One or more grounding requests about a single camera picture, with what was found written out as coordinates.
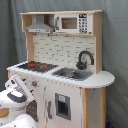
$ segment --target countertop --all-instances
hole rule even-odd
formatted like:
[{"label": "countertop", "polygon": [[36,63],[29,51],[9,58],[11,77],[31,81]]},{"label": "countertop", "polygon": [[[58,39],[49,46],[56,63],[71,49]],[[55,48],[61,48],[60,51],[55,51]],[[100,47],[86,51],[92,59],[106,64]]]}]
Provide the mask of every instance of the countertop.
[{"label": "countertop", "polygon": [[34,72],[34,71],[30,71],[30,70],[24,70],[24,69],[17,68],[17,66],[24,64],[24,63],[26,63],[26,62],[11,66],[11,67],[7,68],[7,70],[14,70],[14,71],[19,71],[19,72],[23,72],[23,73],[29,73],[29,74],[33,74],[36,76],[41,76],[46,79],[52,79],[52,80],[57,80],[60,82],[73,84],[76,87],[82,87],[82,88],[102,88],[102,87],[111,85],[115,80],[114,75],[107,71],[101,71],[98,74],[93,74],[83,81],[76,81],[76,80],[61,78],[61,77],[52,75],[53,72],[55,72],[61,68],[64,68],[64,66],[56,67],[46,73],[39,73],[39,72]]}]

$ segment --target shelf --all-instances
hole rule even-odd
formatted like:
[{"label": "shelf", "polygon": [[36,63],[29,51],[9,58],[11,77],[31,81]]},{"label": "shelf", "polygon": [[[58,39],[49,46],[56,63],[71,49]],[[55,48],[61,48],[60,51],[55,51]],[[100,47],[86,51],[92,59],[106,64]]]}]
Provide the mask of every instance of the shelf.
[{"label": "shelf", "polygon": [[27,12],[20,13],[21,15],[35,15],[35,14],[82,14],[82,13],[98,13],[103,10],[91,10],[91,11],[59,11],[59,12]]},{"label": "shelf", "polygon": [[53,32],[53,34],[58,34],[58,35],[82,35],[82,36],[93,36],[93,34],[86,34],[86,33],[66,33],[66,32]]}]

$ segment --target backsplash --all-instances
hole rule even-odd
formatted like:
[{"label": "backsplash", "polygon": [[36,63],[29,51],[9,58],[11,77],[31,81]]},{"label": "backsplash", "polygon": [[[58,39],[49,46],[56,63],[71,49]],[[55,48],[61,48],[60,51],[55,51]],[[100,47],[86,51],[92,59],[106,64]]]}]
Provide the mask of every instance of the backsplash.
[{"label": "backsplash", "polygon": [[[35,61],[76,67],[81,51],[87,50],[94,56],[94,39],[78,35],[33,35]],[[85,61],[87,69],[94,70],[88,55],[82,56],[82,62]]]}]

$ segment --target faucet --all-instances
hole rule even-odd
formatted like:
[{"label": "faucet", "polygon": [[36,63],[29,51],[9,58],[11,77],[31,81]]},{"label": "faucet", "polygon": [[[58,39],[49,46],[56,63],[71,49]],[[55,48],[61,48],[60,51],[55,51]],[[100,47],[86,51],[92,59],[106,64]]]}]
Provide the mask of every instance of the faucet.
[{"label": "faucet", "polygon": [[85,69],[86,66],[87,66],[87,62],[85,62],[85,64],[81,62],[81,57],[82,57],[83,54],[89,55],[89,57],[91,59],[91,65],[94,65],[94,58],[93,58],[92,54],[89,51],[82,51],[79,54],[79,58],[78,58],[79,62],[76,64],[76,67],[78,67],[78,69],[80,69],[80,70]]}]

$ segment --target stovetop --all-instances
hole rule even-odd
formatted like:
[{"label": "stovetop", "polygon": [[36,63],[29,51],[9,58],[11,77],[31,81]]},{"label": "stovetop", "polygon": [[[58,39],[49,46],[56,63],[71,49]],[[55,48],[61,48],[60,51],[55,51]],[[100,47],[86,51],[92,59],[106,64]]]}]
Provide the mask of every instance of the stovetop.
[{"label": "stovetop", "polygon": [[22,69],[26,69],[26,70],[32,70],[32,71],[36,71],[36,72],[45,73],[45,72],[47,72],[47,71],[49,71],[55,67],[58,67],[58,65],[31,61],[31,62],[22,64],[22,65],[17,66],[17,67],[22,68]]}]

